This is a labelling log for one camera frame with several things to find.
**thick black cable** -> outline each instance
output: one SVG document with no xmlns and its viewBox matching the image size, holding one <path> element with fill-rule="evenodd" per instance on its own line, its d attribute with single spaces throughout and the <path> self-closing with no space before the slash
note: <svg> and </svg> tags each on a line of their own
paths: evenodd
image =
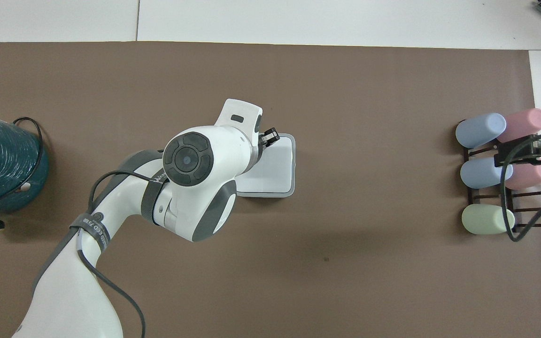
<svg viewBox="0 0 541 338">
<path fill-rule="evenodd" d="M 122 297 L 126 298 L 126 300 L 129 301 L 129 303 L 131 305 L 133 305 L 133 308 L 135 308 L 135 310 L 137 310 L 137 313 L 139 314 L 139 319 L 141 319 L 141 338 L 145 338 L 145 336 L 146 336 L 146 318 L 144 317 L 143 312 L 141 312 L 141 308 L 139 308 L 139 306 L 137 305 L 137 302 L 135 302 L 135 300 L 133 298 L 131 298 L 131 296 L 129 296 L 128 293 L 126 293 L 125 291 L 120 289 L 120 287 L 118 287 L 111 280 L 109 280 L 106 276 L 104 276 L 101 272 L 99 272 L 99 270 L 97 270 L 95 267 L 93 267 L 93 265 L 85 257 L 85 254 L 82 252 L 82 250 L 77 250 L 77 254 L 81 258 L 81 261 L 84 264 L 84 266 L 87 269 L 89 269 L 90 272 L 95 274 L 95 276 L 97 276 L 97 278 L 101 279 L 102 282 L 106 283 L 109 287 L 114 289 L 114 291 L 116 291 L 117 293 L 120 293 L 120 295 L 122 295 Z"/>
<path fill-rule="evenodd" d="M 5 192 L 4 194 L 0 195 L 0 200 L 2 200 L 4 197 L 7 197 L 8 195 L 15 192 L 16 190 L 19 190 L 22 187 L 22 185 L 24 185 L 26 182 L 28 182 L 28 180 L 31 179 L 32 175 L 35 173 L 35 171 L 39 167 L 39 164 L 41 163 L 41 157 L 43 157 L 43 134 L 41 134 L 41 128 L 39 127 L 38 122 L 33 120 L 30 117 L 23 116 L 23 117 L 19 117 L 19 118 L 15 119 L 12 122 L 12 124 L 15 125 L 18 122 L 25 121 L 25 120 L 30 121 L 30 122 L 32 122 L 32 124 L 35 125 L 35 128 L 37 129 L 37 133 L 39 135 L 39 150 L 37 151 L 37 159 L 35 160 L 35 165 L 32 166 L 32 169 L 30 170 L 30 172 L 28 173 L 26 178 L 24 180 L 22 180 L 22 182 L 20 182 L 20 184 L 15 186 L 13 189 L 11 189 L 11 190 Z"/>
<path fill-rule="evenodd" d="M 95 210 L 95 206 L 93 205 L 93 203 L 95 202 L 94 198 L 95 198 L 95 191 L 97 190 L 97 186 L 99 186 L 99 184 L 103 180 L 107 179 L 107 177 L 112 176 L 112 175 L 130 175 L 130 176 L 135 176 L 137 178 L 140 178 L 140 179 L 146 180 L 146 181 L 151 180 L 150 177 L 135 173 L 134 171 L 113 170 L 113 171 L 110 171 L 109 173 L 105 173 L 104 175 L 99 177 L 99 179 L 97 179 L 97 181 L 93 184 L 93 186 L 91 188 L 91 192 L 89 193 L 89 203 L 88 203 L 88 206 L 87 206 L 87 212 L 88 213 L 92 213 L 93 210 Z"/>
<path fill-rule="evenodd" d="M 535 222 L 537 221 L 539 216 L 538 217 L 534 216 L 530 220 L 530 222 L 528 222 L 527 225 L 523 228 L 523 230 L 519 232 L 519 235 L 517 237 L 515 237 L 515 235 L 513 235 L 513 230 L 512 230 L 512 228 L 510 226 L 509 217 L 508 217 L 508 214 L 507 214 L 506 186 L 504 185 L 505 176 L 506 176 L 506 169 L 509 166 L 509 164 L 511 163 L 511 161 L 513 161 L 513 158 L 515 157 L 515 155 L 522 148 L 530 145 L 531 143 L 534 143 L 535 141 L 540 141 L 540 140 L 541 140 L 541 135 L 535 135 L 535 136 L 532 136 L 532 137 L 522 141 L 521 143 L 517 144 L 517 146 L 515 146 L 511 150 L 511 152 L 509 152 L 509 154 L 504 159 L 504 162 L 502 163 L 502 172 L 500 173 L 500 206 L 502 208 L 502 218 L 504 219 L 504 226 L 506 227 L 506 233 L 513 242 L 519 242 L 523 237 L 525 237 L 525 235 L 528 233 L 528 231 L 530 231 L 530 229 L 535 225 Z"/>
</svg>

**round gray button panel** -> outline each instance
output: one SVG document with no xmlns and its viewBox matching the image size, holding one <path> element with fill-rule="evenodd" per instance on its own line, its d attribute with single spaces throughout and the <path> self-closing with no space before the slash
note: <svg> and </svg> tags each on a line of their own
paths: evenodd
<svg viewBox="0 0 541 338">
<path fill-rule="evenodd" d="M 172 182 L 182 186 L 194 186 L 205 180 L 214 156 L 210 140 L 197 132 L 176 137 L 164 149 L 163 166 Z"/>
</svg>

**light green cup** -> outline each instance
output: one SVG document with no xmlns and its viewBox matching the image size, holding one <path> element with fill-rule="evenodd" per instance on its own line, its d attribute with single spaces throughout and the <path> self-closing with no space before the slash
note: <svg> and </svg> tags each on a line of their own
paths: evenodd
<svg viewBox="0 0 541 338">
<path fill-rule="evenodd" d="M 506 210 L 509 225 L 515 225 L 515 215 Z M 494 235 L 506 232 L 502 209 L 495 205 L 469 205 L 462 212 L 462 225 L 475 235 Z"/>
</svg>

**cable strap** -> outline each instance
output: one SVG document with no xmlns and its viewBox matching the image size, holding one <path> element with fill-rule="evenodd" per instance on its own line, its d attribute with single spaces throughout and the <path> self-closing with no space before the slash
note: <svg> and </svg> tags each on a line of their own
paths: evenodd
<svg viewBox="0 0 541 338">
<path fill-rule="evenodd" d="M 92 214 L 80 214 L 70 225 L 71 228 L 84 229 L 91 235 L 99 245 L 101 252 L 108 247 L 110 243 L 110 234 L 106 226 Z"/>
</svg>

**gray strap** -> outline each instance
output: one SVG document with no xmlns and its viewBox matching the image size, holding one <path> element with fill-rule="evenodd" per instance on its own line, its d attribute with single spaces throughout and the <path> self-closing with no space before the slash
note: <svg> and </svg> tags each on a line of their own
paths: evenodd
<svg viewBox="0 0 541 338">
<path fill-rule="evenodd" d="M 150 182 L 147 183 L 146 190 L 143 193 L 143 199 L 141 199 L 141 216 L 153 224 L 156 224 L 156 222 L 154 222 L 156 200 L 166 182 L 168 182 L 168 176 L 164 169 L 160 169 L 156 175 L 150 179 Z"/>
<path fill-rule="evenodd" d="M 71 228 L 84 229 L 91 235 L 99 245 L 101 252 L 108 247 L 110 243 L 110 234 L 106 226 L 97 220 L 92 214 L 80 214 L 77 219 L 70 225 Z"/>
</svg>

